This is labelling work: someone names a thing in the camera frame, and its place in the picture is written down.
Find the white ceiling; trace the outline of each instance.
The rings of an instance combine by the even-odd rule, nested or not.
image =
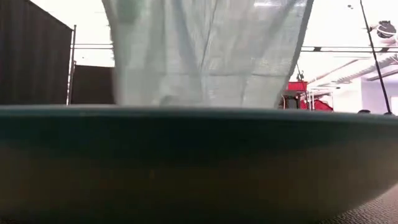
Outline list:
[[[101,0],[31,1],[68,26],[77,25],[75,58],[78,64],[114,65],[110,49],[81,49],[110,47],[106,45],[110,43],[109,27]],[[363,0],[363,3],[370,24],[377,24],[381,20],[390,20],[393,24],[398,24],[397,0]],[[368,47],[369,40],[364,27],[359,0],[314,0],[304,46]],[[305,79],[311,80],[352,59],[363,57],[371,57],[371,54],[302,52],[298,64],[304,71]]]

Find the black curtain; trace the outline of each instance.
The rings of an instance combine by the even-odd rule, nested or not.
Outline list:
[[[29,0],[0,0],[0,105],[65,104],[71,38]]]
[[[72,104],[114,104],[112,69],[76,65],[73,74]]]

